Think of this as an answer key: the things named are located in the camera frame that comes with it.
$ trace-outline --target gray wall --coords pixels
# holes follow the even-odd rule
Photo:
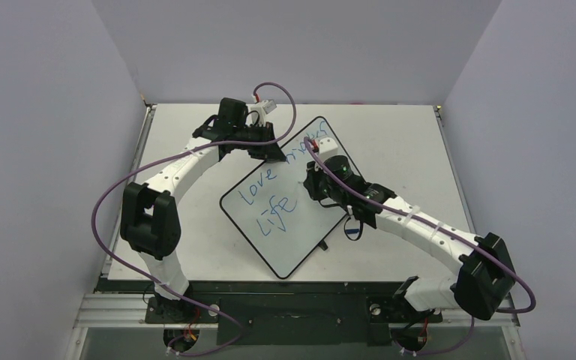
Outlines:
[[[444,109],[477,230],[538,296],[527,355],[576,359],[576,1],[504,0]]]
[[[500,0],[93,0],[147,101],[441,104]]]
[[[0,359],[65,355],[101,268],[89,214],[143,116],[89,0],[0,1]]]

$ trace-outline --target white robotic arm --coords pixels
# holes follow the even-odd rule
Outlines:
[[[208,118],[193,132],[193,138],[183,152],[223,140],[247,143],[268,142],[275,139],[272,123],[265,117],[275,108],[271,100],[251,107],[224,98],[217,115]],[[253,124],[246,125],[248,114]],[[151,275],[160,279],[155,284],[159,296],[177,302],[178,297],[162,288],[167,285],[177,293],[186,293],[189,282],[178,260],[176,248],[182,235],[177,205],[193,183],[233,149],[244,149],[252,158],[266,161],[285,161],[286,156],[277,143],[271,145],[216,145],[182,157],[166,165],[157,175],[143,184],[132,182],[124,189],[120,236],[139,252]]]
[[[319,159],[324,161],[325,166],[348,188],[401,214],[352,195],[333,181],[314,161],[307,166],[307,178],[304,182],[311,199],[321,201],[331,198],[351,217],[408,241],[440,261],[451,272],[437,279],[408,279],[398,290],[398,295],[402,296],[408,305],[419,312],[436,308],[462,308],[479,319],[491,318],[515,281],[493,263],[480,257],[473,251],[473,247],[484,248],[513,271],[509,253],[500,237],[490,233],[482,238],[455,229],[421,212],[418,206],[410,205],[394,191],[366,182],[360,175],[353,173],[347,157],[337,155],[338,146],[333,139],[324,138],[314,145],[319,152]],[[445,233],[456,235],[469,242],[472,247]]]

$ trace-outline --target purple cable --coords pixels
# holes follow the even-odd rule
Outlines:
[[[439,355],[439,354],[449,353],[450,351],[454,351],[457,348],[462,347],[471,338],[471,335],[473,335],[474,322],[475,322],[475,319],[473,316],[471,316],[471,325],[469,326],[469,331],[467,332],[467,335],[465,335],[465,337],[460,339],[460,341],[458,341],[456,344],[454,344],[454,345],[452,345],[446,349],[416,352],[416,355],[417,356]],[[414,354],[413,351],[409,351],[408,349],[403,348],[403,350],[404,350],[403,352],[406,354],[410,354],[410,355]]]
[[[381,204],[380,202],[376,202],[372,199],[368,199],[367,197],[354,191],[351,187],[346,185],[337,176],[335,176],[335,174],[333,174],[332,171],[330,171],[330,169],[328,169],[328,167],[323,163],[323,161],[321,161],[321,159],[319,159],[319,157],[314,154],[314,151],[312,150],[311,139],[308,138],[307,136],[304,138],[304,144],[306,145],[306,149],[307,149],[308,153],[316,161],[316,163],[319,165],[319,167],[321,167],[323,169],[323,171],[325,171],[325,173],[328,174],[328,176],[330,176],[332,178],[332,180],[334,180],[334,182],[339,184],[339,186],[341,186],[345,191],[349,192],[350,194],[354,195],[355,197],[358,197],[359,199],[365,201],[366,203],[377,206],[381,209],[384,209],[384,210],[387,210],[389,212],[393,212],[395,214],[405,216],[405,217],[409,215],[405,211],[397,210],[395,208],[390,208],[389,206],[385,206],[385,205]],[[423,217],[420,217],[418,215],[412,215],[412,219],[419,221],[419,222],[421,222],[421,223],[423,223],[423,224],[425,224],[431,228],[438,229],[439,232],[441,232],[447,236],[450,236],[450,237],[458,240],[459,242],[462,242],[466,246],[472,248],[478,254],[481,254],[483,257],[487,258],[487,260],[491,261],[495,266],[501,268],[506,274],[511,276],[515,281],[517,281],[524,288],[524,290],[526,290],[526,293],[529,294],[529,299],[531,300],[531,304],[528,307],[524,307],[522,309],[499,308],[496,310],[496,312],[505,313],[505,314],[524,314],[524,313],[528,313],[528,312],[530,312],[536,308],[536,294],[533,293],[533,290],[531,290],[529,285],[527,285],[527,282],[522,280],[521,277],[519,277],[517,274],[515,274],[515,272],[513,272],[505,264],[501,263],[498,259],[491,256],[491,254],[489,254],[487,251],[482,250],[479,246],[468,242],[465,238],[463,238],[462,236],[460,236],[454,232],[451,232],[451,231],[449,231],[443,227],[438,227],[435,223],[432,223],[431,221],[429,221]]]
[[[107,196],[109,196],[109,194],[116,189],[119,185],[125,183],[125,181],[127,181],[128,179],[130,179],[132,176],[135,176],[137,173],[141,173],[144,170],[147,170],[149,168],[155,167],[157,165],[169,162],[169,161],[174,161],[177,160],[179,158],[183,158],[185,156],[190,155],[192,152],[199,152],[203,149],[209,148],[211,146],[221,146],[221,145],[246,145],[246,146],[265,146],[265,145],[271,145],[274,143],[278,143],[281,140],[283,140],[284,138],[286,138],[288,136],[288,134],[290,134],[290,131],[293,130],[293,127],[295,126],[295,123],[297,121],[297,106],[295,105],[295,100],[293,99],[293,96],[290,95],[290,93],[288,92],[288,90],[286,90],[286,88],[284,88],[283,86],[275,83],[275,82],[262,82],[261,84],[257,85],[255,87],[255,89],[253,90],[253,95],[257,94],[257,90],[259,90],[259,88],[263,87],[263,86],[274,86],[275,88],[280,89],[282,92],[284,92],[286,94],[286,96],[290,99],[290,104],[292,105],[292,121],[290,122],[290,126],[288,127],[288,130],[286,130],[286,132],[279,136],[277,139],[274,140],[270,140],[270,141],[265,141],[265,142],[248,142],[248,141],[218,141],[218,142],[211,142],[209,144],[205,144],[205,145],[201,145],[198,146],[196,148],[193,148],[189,151],[185,151],[181,154],[177,154],[177,155],[173,155],[173,156],[169,156],[169,157],[165,157],[164,159],[160,159],[160,160],[156,160],[152,163],[148,163],[144,166],[141,166],[137,169],[135,169],[132,172],[129,172],[126,176],[124,176],[123,178],[121,178],[120,180],[116,181],[113,185],[111,185],[107,190],[105,190],[103,192],[102,195],[100,195],[100,198],[98,199],[98,201],[96,202],[96,205],[94,205],[94,209],[91,212],[91,232],[94,234],[94,238],[96,239],[96,242],[98,243],[98,246],[100,246],[100,248],[103,249],[103,251],[109,255],[112,259],[114,259],[115,261],[121,263],[123,266],[126,266],[127,268],[134,270],[135,272],[137,272],[138,274],[144,276],[145,278],[148,278],[149,280],[153,281],[156,284],[162,284],[162,282],[160,280],[158,280],[156,277],[151,276],[151,274],[140,270],[139,268],[137,268],[134,265],[131,265],[129,262],[124,261],[123,259],[121,259],[120,257],[118,257],[116,254],[114,254],[101,240],[101,236],[98,234],[98,228],[96,226],[96,217],[98,215],[98,209],[101,207],[102,202],[107,198]],[[233,317],[231,317],[229,314],[224,313],[223,311],[220,310],[216,310],[213,309],[211,307],[209,307],[208,305],[202,304],[201,302],[195,301],[192,298],[188,298],[182,294],[179,294],[175,291],[173,291],[173,289],[169,288],[167,285],[160,285],[163,289],[165,289],[167,292],[169,292],[170,294],[180,298],[181,300],[184,300],[185,302],[191,303],[199,308],[205,309],[207,311],[213,311],[219,315],[221,315],[222,317],[228,319],[229,321],[231,321],[232,323],[234,323],[235,325],[237,325],[242,332],[244,331],[244,326],[237,321],[236,319],[234,319]],[[206,351],[202,351],[202,352],[196,352],[193,354],[184,354],[184,353],[180,353],[180,356],[202,356],[202,355],[207,355],[210,353],[214,353],[218,350],[222,350],[224,347],[228,347],[230,344],[235,343],[237,340],[239,340],[242,337],[242,333],[240,333],[239,335],[237,335],[236,337],[234,337],[231,340],[228,340],[226,343],[223,343],[219,346],[216,346],[213,349],[209,349]],[[171,340],[168,344],[168,347],[172,347],[172,344],[174,344],[178,339],[180,339],[181,337],[176,337],[173,340]]]

